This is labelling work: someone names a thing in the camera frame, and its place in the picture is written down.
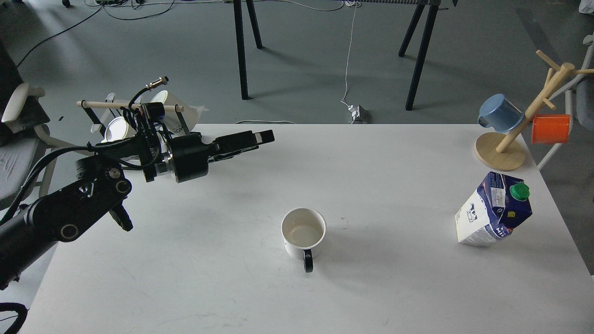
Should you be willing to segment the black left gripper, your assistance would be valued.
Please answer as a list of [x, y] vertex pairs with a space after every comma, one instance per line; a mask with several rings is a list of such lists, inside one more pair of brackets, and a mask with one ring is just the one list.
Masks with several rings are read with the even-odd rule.
[[154, 166], [143, 172], [144, 178], [152, 182], [157, 176], [170, 174], [178, 183], [201, 178], [208, 174], [210, 163], [231, 159], [274, 140], [272, 130], [225, 135], [208, 144], [202, 142], [201, 134], [165, 138], [162, 140], [165, 150]]

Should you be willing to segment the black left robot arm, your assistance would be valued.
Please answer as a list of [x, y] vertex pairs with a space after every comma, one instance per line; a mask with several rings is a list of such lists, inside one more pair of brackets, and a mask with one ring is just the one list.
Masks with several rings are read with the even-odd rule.
[[[204, 177], [210, 163], [233, 158], [274, 141], [272, 130], [250, 130], [202, 141], [198, 132], [172, 137], [166, 131], [161, 102], [120, 107], [126, 124], [136, 131], [126, 139], [96, 145], [59, 148], [43, 156], [27, 174], [13, 203], [1, 220], [1, 289], [17, 281], [21, 273], [57, 242], [72, 242], [100, 218], [110, 214], [125, 231], [132, 230], [123, 201], [132, 191], [123, 167], [143, 172], [145, 180], [171, 173], [181, 183]], [[62, 154], [89, 152], [77, 161], [77, 180], [30, 205], [21, 201], [39, 173]]]

